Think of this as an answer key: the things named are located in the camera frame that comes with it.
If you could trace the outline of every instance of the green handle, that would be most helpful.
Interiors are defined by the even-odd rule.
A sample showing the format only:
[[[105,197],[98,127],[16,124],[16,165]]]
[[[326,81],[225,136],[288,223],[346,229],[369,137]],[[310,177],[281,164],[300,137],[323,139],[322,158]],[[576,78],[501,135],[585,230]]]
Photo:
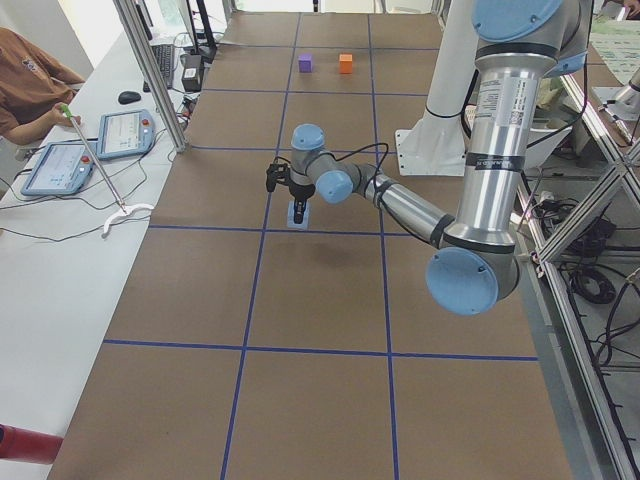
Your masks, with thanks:
[[[64,113],[67,118],[73,117],[73,115],[71,115],[71,110],[69,110],[69,106],[66,103],[63,103],[60,106],[60,110],[62,110],[62,113]]]

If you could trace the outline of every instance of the grid line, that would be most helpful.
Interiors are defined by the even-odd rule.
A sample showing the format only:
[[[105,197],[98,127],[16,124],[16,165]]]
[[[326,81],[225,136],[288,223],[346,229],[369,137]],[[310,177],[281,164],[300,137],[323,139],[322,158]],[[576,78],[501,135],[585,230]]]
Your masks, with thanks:
[[[378,352],[373,350],[334,350],[316,348],[296,348],[296,347],[268,347],[242,345],[223,345],[208,343],[180,343],[180,342],[152,342],[144,340],[123,340],[110,338],[102,343],[107,345],[120,345],[127,347],[152,347],[152,348],[183,348],[186,350],[230,350],[235,352],[261,352],[261,353],[290,353],[290,354],[310,354],[310,355],[338,355],[338,356],[359,356],[359,357],[393,357],[393,358],[415,358],[433,360],[465,360],[465,361],[486,361],[486,362],[538,362],[536,356],[518,355],[473,355],[458,353],[417,353],[417,352]]]
[[[302,15],[298,14],[298,21],[296,24],[296,36],[295,36],[295,43],[297,43],[298,41],[298,34],[300,32],[300,23],[301,23],[301,19],[302,19]],[[292,72],[293,72],[293,64],[294,64],[294,60],[295,60],[295,49],[292,50],[291,52],[291,61],[289,64],[289,78],[287,80],[287,90],[289,89],[289,86],[291,85],[291,76],[292,76]],[[282,131],[284,129],[284,120],[285,120],[285,116],[287,113],[287,100],[289,97],[289,93],[288,91],[285,93],[284,96],[284,102],[282,105],[282,117],[280,118],[280,130],[278,132],[278,141],[276,143],[276,155],[279,155],[280,153],[280,143],[282,140]],[[258,259],[256,261],[256,270],[255,270],[255,274],[253,277],[253,286],[252,286],[252,290],[251,290],[251,301],[249,303],[249,311],[247,313],[247,324],[245,327],[245,331],[244,331],[244,338],[242,341],[242,351],[240,354],[240,363],[238,366],[238,375],[236,378],[236,388],[234,391],[234,396],[233,396],[233,406],[231,408],[231,415],[229,417],[229,429],[227,431],[227,441],[225,444],[225,451],[224,451],[224,457],[223,457],[223,461],[222,461],[222,468],[220,469],[220,480],[225,480],[226,474],[227,474],[227,468],[229,465],[229,454],[231,452],[231,442],[233,440],[233,430],[234,430],[234,426],[235,426],[235,418],[236,418],[236,414],[238,411],[238,401],[239,401],[239,397],[240,397],[240,388],[242,385],[242,374],[244,371],[244,363],[246,360],[246,356],[247,356],[247,347],[249,344],[249,334],[251,331],[251,319],[253,316],[253,308],[255,306],[255,299],[256,299],[256,292],[258,290],[258,281],[260,278],[260,265],[262,263],[262,255],[264,252],[264,243],[265,243],[265,239],[267,236],[267,225],[269,222],[269,208],[271,206],[271,193],[269,193],[267,195],[267,204],[265,207],[265,212],[264,212],[264,221],[262,224],[262,233],[260,235],[260,249],[258,251]]]
[[[434,51],[440,50],[440,47],[344,47],[344,46],[334,46],[334,47],[318,47],[314,45],[245,45],[240,43],[225,43],[220,42],[219,46],[230,46],[230,47],[249,47],[249,48],[315,48],[315,49],[326,49],[326,50],[398,50],[398,51]]]
[[[206,145],[190,145],[190,147],[194,150],[213,150],[213,151],[231,151],[231,152],[242,152],[242,151],[247,151],[247,152],[273,152],[274,149],[273,147],[269,148],[269,147],[208,147]],[[278,149],[280,152],[291,152],[293,151],[292,148],[280,148]],[[333,153],[351,153],[353,152],[353,150],[331,150]],[[375,151],[369,151],[369,150],[365,150],[363,152],[358,152],[358,155],[360,154],[366,154],[366,155],[374,155],[376,152]],[[389,151],[389,155],[395,155],[395,151]]]
[[[310,95],[371,95],[371,92],[334,92],[329,90],[258,90],[256,88],[203,88],[203,92],[220,92],[220,93],[295,93]],[[386,97],[425,97],[426,93],[405,93],[405,92],[385,92],[376,93],[379,96]]]
[[[207,225],[165,225],[157,223],[149,225],[149,228],[155,228],[158,230],[209,230],[214,232],[246,232],[246,233],[261,233],[262,228],[245,228],[245,227],[217,227]],[[297,229],[284,229],[284,228],[266,228],[267,233],[291,233],[294,235],[348,235],[348,236],[362,236],[362,237],[377,237],[380,232],[356,232],[356,231],[339,231],[339,230],[297,230]],[[408,233],[403,232],[389,232],[385,235],[390,237],[409,237]]]
[[[373,44],[371,42],[371,15],[367,15],[367,34],[369,36],[369,68],[371,76],[371,107],[373,115],[373,137],[376,144],[376,165],[379,165],[382,160],[379,159],[378,148],[378,115],[376,112],[376,86],[375,86],[375,73],[373,70]],[[398,429],[396,424],[396,394],[395,385],[393,379],[393,343],[391,338],[391,313],[389,311],[389,284],[387,277],[387,260],[385,252],[384,242],[384,220],[382,215],[382,209],[378,211],[378,218],[380,222],[380,254],[382,262],[382,294],[384,298],[384,318],[387,340],[387,372],[389,375],[389,409],[390,409],[390,421],[391,421],[391,458],[393,460],[393,476],[395,480],[400,480],[400,464],[398,460]]]

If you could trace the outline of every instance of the computer mouse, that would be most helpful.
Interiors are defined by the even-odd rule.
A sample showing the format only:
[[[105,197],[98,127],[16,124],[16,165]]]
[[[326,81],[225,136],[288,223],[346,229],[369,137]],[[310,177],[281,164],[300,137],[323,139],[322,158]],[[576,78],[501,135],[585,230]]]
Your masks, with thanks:
[[[142,97],[140,96],[140,94],[138,92],[126,91],[126,92],[122,92],[120,95],[118,95],[118,103],[120,105],[127,105],[128,103],[137,102],[141,98]]]

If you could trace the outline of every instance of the brown shirt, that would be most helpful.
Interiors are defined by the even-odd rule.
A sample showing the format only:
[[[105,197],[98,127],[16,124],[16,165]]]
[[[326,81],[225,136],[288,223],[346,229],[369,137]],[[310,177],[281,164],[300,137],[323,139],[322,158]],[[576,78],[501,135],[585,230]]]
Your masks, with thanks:
[[[74,96],[55,77],[63,66],[20,35],[0,28],[0,135]]]

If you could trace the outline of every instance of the blue joint cap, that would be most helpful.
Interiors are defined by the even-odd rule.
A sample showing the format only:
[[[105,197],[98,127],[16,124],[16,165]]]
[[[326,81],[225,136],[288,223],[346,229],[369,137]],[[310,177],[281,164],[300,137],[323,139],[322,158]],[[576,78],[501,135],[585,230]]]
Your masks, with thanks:
[[[316,150],[324,147],[324,132],[312,123],[298,125],[293,131],[291,146],[296,150]]]
[[[558,60],[558,64],[547,72],[545,77],[559,77],[561,75],[567,75],[568,73],[577,72],[584,66],[586,61],[587,52],[582,52],[568,58],[561,58]]]
[[[458,315],[486,312],[498,301],[498,280],[479,255],[459,247],[436,253],[427,265],[427,287],[438,304]]]
[[[535,32],[562,5],[562,0],[476,0],[473,28],[487,42],[510,42]]]
[[[351,177],[342,170],[324,172],[316,182],[316,190],[327,203],[340,203],[353,193]]]

